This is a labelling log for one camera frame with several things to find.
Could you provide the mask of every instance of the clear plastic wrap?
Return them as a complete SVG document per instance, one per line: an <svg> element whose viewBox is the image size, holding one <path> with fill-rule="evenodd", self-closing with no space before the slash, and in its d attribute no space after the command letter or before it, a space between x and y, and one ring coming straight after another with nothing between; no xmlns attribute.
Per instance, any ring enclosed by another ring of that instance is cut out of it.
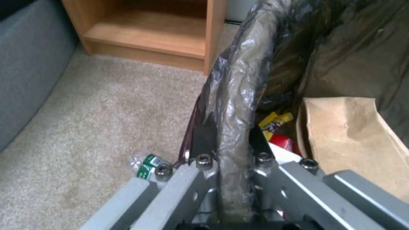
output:
<svg viewBox="0 0 409 230"><path fill-rule="evenodd" d="M313 13L317 14L318 6L320 1L317 0L257 2L232 45L217 59L196 102L180 150L180 160L184 160L186 150L190 150L193 158L203 152L215 154L220 164L222 221L249 221L252 218L254 196L249 178L253 166L248 139L257 104L272 68L280 66L280 63L274 63L274 57L280 56L281 50L286 50L287 57L297 55L297 47L291 52L293 35L305 30L302 26L305 23L312 23L309 18ZM315 27L306 30L314 34L311 31Z"/></svg>

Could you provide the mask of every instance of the wooden cabinet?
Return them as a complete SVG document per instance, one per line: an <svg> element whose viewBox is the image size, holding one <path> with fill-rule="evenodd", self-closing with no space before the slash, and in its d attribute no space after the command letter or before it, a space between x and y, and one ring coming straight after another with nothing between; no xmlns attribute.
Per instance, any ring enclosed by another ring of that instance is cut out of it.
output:
<svg viewBox="0 0 409 230"><path fill-rule="evenodd" d="M88 54L209 73L226 0L63 0Z"/></svg>

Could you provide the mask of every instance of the gray cushion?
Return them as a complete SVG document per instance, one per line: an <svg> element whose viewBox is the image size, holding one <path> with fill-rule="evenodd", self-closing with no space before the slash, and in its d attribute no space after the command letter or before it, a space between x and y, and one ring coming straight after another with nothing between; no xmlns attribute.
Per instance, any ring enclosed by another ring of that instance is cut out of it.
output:
<svg viewBox="0 0 409 230"><path fill-rule="evenodd" d="M37 0L0 22L0 150L46 100L77 40L60 1Z"/></svg>

